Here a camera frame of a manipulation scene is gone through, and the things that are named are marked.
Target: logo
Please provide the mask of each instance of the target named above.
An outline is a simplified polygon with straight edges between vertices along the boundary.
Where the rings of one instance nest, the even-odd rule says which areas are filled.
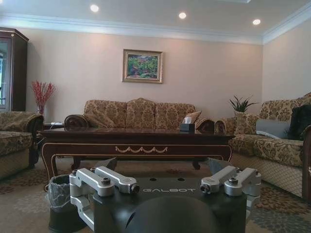
[[[193,193],[196,189],[195,188],[170,188],[170,189],[162,189],[162,188],[145,188],[142,191],[145,193],[186,193],[191,192]]]

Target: picture frame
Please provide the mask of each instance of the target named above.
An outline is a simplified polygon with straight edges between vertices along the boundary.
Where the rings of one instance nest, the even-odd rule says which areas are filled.
[[[163,52],[123,50],[122,82],[163,83]]]

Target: crown molding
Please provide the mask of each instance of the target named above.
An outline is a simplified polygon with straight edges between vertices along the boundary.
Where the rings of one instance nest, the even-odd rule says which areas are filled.
[[[256,35],[59,17],[2,14],[0,16],[0,25],[3,27],[57,30],[67,32],[163,37],[262,45],[262,36]]]
[[[227,1],[227,2],[234,2],[234,3],[249,3],[251,0],[217,0],[217,1]]]
[[[299,24],[305,22],[306,20],[311,18],[311,2],[304,5],[295,13],[288,16],[278,25],[269,29],[263,34],[263,44],[267,44],[280,35],[288,32],[289,30],[297,27]]]

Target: ceiling light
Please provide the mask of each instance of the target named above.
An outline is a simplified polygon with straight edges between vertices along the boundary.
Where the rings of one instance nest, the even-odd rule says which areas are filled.
[[[254,21],[253,21],[253,24],[254,25],[259,25],[261,23],[261,20],[260,19],[255,19]]]
[[[185,18],[187,17],[187,15],[186,15],[185,12],[181,12],[181,13],[179,14],[179,17],[180,17],[181,19],[185,19]]]
[[[98,12],[99,7],[98,7],[98,5],[93,4],[93,5],[90,6],[90,9],[91,9],[92,12]]]

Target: coffee table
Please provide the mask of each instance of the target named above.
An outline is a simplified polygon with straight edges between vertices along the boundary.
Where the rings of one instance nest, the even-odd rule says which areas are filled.
[[[81,158],[143,158],[193,159],[195,169],[200,169],[198,159],[216,158],[230,161],[232,148],[227,134],[194,133],[179,130],[70,128],[44,130],[41,155],[49,180],[57,176],[56,156],[72,156],[73,168]]]

